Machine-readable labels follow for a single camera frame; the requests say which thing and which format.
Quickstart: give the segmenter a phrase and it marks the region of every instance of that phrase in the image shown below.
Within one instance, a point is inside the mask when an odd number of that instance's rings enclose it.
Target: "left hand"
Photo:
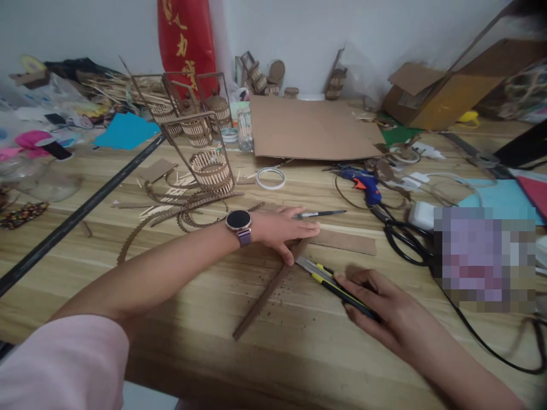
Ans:
[[[283,261],[292,266],[295,258],[285,245],[291,239],[303,239],[319,234],[319,222],[292,219],[304,212],[305,207],[280,207],[275,212],[253,212],[252,238],[279,252]]]

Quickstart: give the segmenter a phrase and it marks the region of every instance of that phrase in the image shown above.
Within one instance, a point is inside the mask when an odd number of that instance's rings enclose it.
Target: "teal paper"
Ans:
[[[94,144],[132,150],[160,132],[160,127],[135,114],[116,114],[107,131],[95,138]]]
[[[468,179],[475,185],[488,185],[489,179]],[[536,208],[514,179],[499,179],[497,185],[477,188],[483,194],[483,207],[492,209],[493,219],[535,219],[536,225],[546,225]],[[479,197],[473,194],[459,203],[464,208],[480,206]]]

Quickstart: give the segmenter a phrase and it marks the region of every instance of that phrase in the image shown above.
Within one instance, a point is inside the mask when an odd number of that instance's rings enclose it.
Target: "yellow utility knife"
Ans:
[[[333,277],[334,271],[321,264],[316,264],[302,256],[300,256],[296,260],[296,263],[298,263],[301,267],[307,270],[311,274],[312,278],[314,278],[317,282],[327,288],[331,293],[334,293],[344,302],[347,302],[350,305],[356,307],[361,313],[367,315],[369,318],[377,322],[380,321],[380,317],[376,312],[369,309],[368,306],[363,304],[358,299],[355,299],[347,290],[345,290],[338,284],[338,282]]]

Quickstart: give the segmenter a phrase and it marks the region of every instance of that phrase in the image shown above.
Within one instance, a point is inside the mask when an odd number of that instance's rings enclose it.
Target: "smartwatch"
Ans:
[[[244,210],[231,211],[226,217],[226,226],[239,238],[241,247],[251,244],[251,214]]]

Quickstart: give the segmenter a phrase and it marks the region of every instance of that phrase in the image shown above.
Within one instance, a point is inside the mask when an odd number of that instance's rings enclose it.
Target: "hand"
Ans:
[[[253,241],[262,242],[279,252],[283,261],[292,266],[295,258],[285,245],[291,239],[303,239],[319,234],[319,222],[292,219],[304,212],[305,207],[280,207],[275,212],[253,212],[251,232]]]
[[[351,281],[339,273],[334,278],[374,310],[382,318],[382,323],[344,304],[350,320],[424,376],[434,378],[446,371],[454,371],[447,361],[449,356],[459,358],[459,363],[472,360],[431,313],[380,272],[363,270]]]

